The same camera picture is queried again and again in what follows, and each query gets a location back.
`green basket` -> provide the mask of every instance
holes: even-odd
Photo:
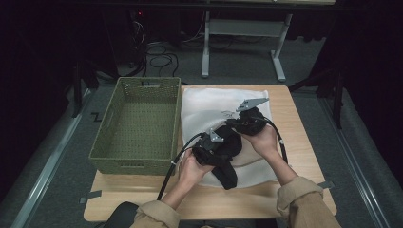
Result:
[[[181,106],[180,78],[120,78],[89,159],[104,174],[166,175]]]

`hand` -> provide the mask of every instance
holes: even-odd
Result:
[[[200,165],[192,154],[192,150],[188,149],[184,152],[181,161],[179,182],[185,183],[187,186],[194,186],[202,180],[206,173],[213,170],[213,168],[214,166],[211,165]]]
[[[255,151],[266,160],[279,156],[277,148],[278,138],[276,130],[272,126],[266,125],[260,133],[255,136],[242,135],[242,137],[249,141]]]

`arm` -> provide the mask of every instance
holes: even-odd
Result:
[[[340,227],[323,202],[323,189],[298,174],[282,159],[277,150],[277,135],[266,125],[256,136],[242,135],[255,151],[272,167],[281,188],[278,190],[278,211],[290,227]]]
[[[213,166],[200,165],[191,150],[187,150],[181,161],[178,182],[161,201],[155,200],[140,206],[131,228],[178,227],[180,215],[175,210],[191,189],[212,169]]]

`beige sleeve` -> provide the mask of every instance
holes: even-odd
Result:
[[[165,203],[155,200],[137,209],[134,223],[130,228],[177,228],[180,215]]]
[[[303,177],[278,190],[278,211],[290,227],[340,227],[322,199],[323,189]]]

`white cloth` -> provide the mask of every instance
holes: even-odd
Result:
[[[229,118],[237,119],[235,110],[244,100],[269,98],[264,91],[221,89],[221,88],[187,88],[182,95],[182,139],[187,143],[193,136],[201,132],[210,132],[224,124]],[[258,109],[266,118],[272,120],[270,101],[258,105]],[[244,188],[277,177],[270,165],[253,149],[251,143],[242,138],[242,150],[231,161],[238,176],[237,188]],[[212,174],[204,176],[200,185],[222,187]]]

